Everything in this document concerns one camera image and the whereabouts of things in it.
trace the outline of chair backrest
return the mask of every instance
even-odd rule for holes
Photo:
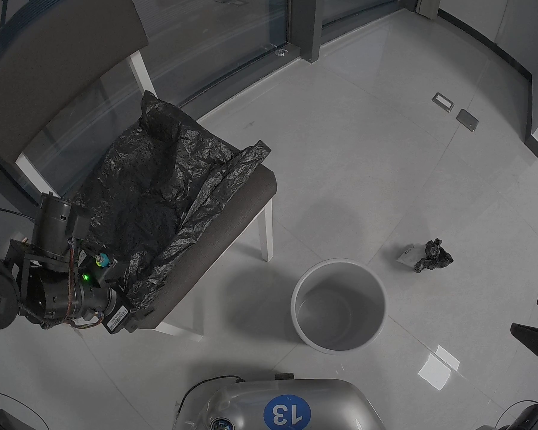
[[[23,149],[72,99],[147,46],[132,0],[62,0],[0,58],[0,157]]]

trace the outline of chair seat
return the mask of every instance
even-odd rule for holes
[[[205,229],[197,243],[181,256],[153,300],[154,311],[137,321],[136,326],[148,329],[157,327],[276,192],[275,175],[259,165],[221,214]]]

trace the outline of wastebasket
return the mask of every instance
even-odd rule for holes
[[[309,269],[291,298],[293,325],[301,339],[327,354],[370,344],[387,319],[387,293],[364,264],[336,258]]]

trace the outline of black plastic bag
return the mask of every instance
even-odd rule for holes
[[[120,285],[136,310],[176,278],[176,261],[271,151],[261,141],[234,150],[151,92],[141,105],[73,200],[91,212],[84,245],[130,262]]]
[[[414,266],[415,272],[423,269],[440,269],[446,268],[451,262],[454,262],[452,256],[440,247],[442,240],[436,238],[434,241],[426,242],[426,258],[421,258]]]

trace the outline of gray tile floor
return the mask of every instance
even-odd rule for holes
[[[431,102],[436,92],[455,102],[451,114]],[[170,315],[202,327],[203,340],[17,320],[0,332],[0,390],[51,428],[168,429],[201,379],[294,372],[351,381],[388,430],[494,425],[511,403],[538,400],[538,359],[509,333],[511,322],[538,326],[538,159],[521,141],[525,104],[525,82],[502,60],[407,11],[330,43],[315,64],[294,62],[201,120],[238,147],[264,140],[279,189],[273,260],[260,260],[250,226]],[[461,108],[480,119],[475,133],[455,120]],[[448,268],[415,274],[395,261],[435,237],[455,259]],[[300,343],[289,301],[305,270],[341,256],[378,273],[389,318],[370,346],[329,356]],[[457,371],[434,358],[442,348]],[[441,390],[419,376],[424,365],[450,375]],[[194,392],[178,428],[219,386]]]

